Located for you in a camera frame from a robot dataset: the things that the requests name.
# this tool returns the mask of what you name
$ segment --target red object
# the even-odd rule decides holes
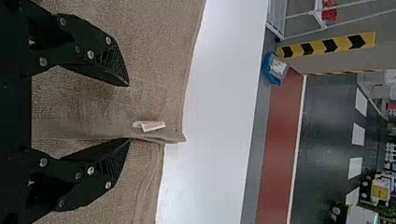
[[[336,6],[336,4],[332,0],[325,0],[324,6],[325,7],[334,7],[334,6]],[[337,15],[338,15],[337,9],[322,11],[322,19],[324,21],[336,21]]]
[[[303,76],[289,69],[271,88],[256,224],[287,224]]]
[[[396,104],[389,104],[388,109],[396,109]]]

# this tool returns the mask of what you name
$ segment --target white table surface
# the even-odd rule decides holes
[[[157,223],[239,223],[267,0],[207,0],[184,106],[165,149]]]

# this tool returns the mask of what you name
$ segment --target black chevron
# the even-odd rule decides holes
[[[350,47],[349,49],[360,49],[361,47],[366,45],[366,42],[363,40],[363,37],[361,37],[361,35],[350,35],[348,39],[352,43],[352,47]]]
[[[311,55],[314,53],[314,48],[312,48],[311,44],[309,43],[302,44],[301,47],[304,50],[304,55]]]
[[[291,50],[291,47],[283,47],[282,50],[285,53],[285,58],[293,56],[293,50]]]
[[[326,51],[324,51],[325,53],[335,52],[338,49],[337,44],[335,44],[332,39],[322,40],[322,42],[326,47]]]

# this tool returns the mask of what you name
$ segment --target white tag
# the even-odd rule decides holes
[[[282,75],[285,72],[286,66],[288,66],[286,63],[282,63],[277,59],[273,59],[271,69]]]
[[[166,127],[165,122],[163,121],[136,121],[133,124],[134,128],[141,127],[143,132],[152,132],[161,128]]]

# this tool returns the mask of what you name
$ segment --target beige knitted fabric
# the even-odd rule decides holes
[[[184,141],[182,111],[205,0],[41,0],[52,13],[74,14],[114,36],[131,79],[113,87],[60,67],[33,79],[33,147],[54,157],[116,137],[137,137],[117,186],[72,212],[37,223],[154,223],[163,145]],[[137,120],[163,120],[149,135]]]

